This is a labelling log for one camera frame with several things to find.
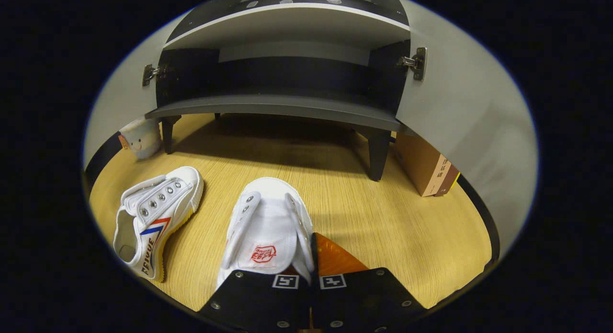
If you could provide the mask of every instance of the black background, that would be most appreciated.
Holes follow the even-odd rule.
[[[5,215],[4,314],[24,331],[206,331],[119,272],[88,217],[79,152],[86,117],[122,58],[205,0],[4,0],[7,158],[18,183]],[[542,172],[512,252],[415,331],[600,331],[611,326],[611,204],[600,186],[611,102],[612,0],[415,0],[472,34],[508,67],[534,114]]]

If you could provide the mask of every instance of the white canvas sneaker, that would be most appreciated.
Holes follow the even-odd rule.
[[[217,288],[233,270],[279,274],[290,265],[311,283],[313,222],[298,192],[278,178],[248,184],[230,217]]]
[[[113,239],[120,259],[139,276],[164,280],[166,239],[197,210],[203,187],[196,169],[180,167],[125,191]]]

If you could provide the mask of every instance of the red logo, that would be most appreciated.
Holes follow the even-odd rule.
[[[272,257],[276,255],[276,249],[274,246],[257,246],[251,255],[251,260],[256,263],[267,263],[272,260]]]

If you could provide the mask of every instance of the metal hinge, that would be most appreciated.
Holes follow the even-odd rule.
[[[418,53],[412,57],[402,56],[398,61],[398,65],[407,66],[415,73],[413,74],[414,80],[423,81],[425,77],[425,65],[428,60],[428,49],[426,47],[419,47]]]
[[[168,68],[164,65],[158,67],[157,69],[153,68],[153,65],[145,66],[145,70],[143,71],[143,86],[149,85],[149,82],[153,79],[154,76],[162,76],[167,72]]]

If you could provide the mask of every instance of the small stuffed toy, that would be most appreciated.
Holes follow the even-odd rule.
[[[138,159],[151,157],[162,145],[157,119],[140,117],[119,130]]]

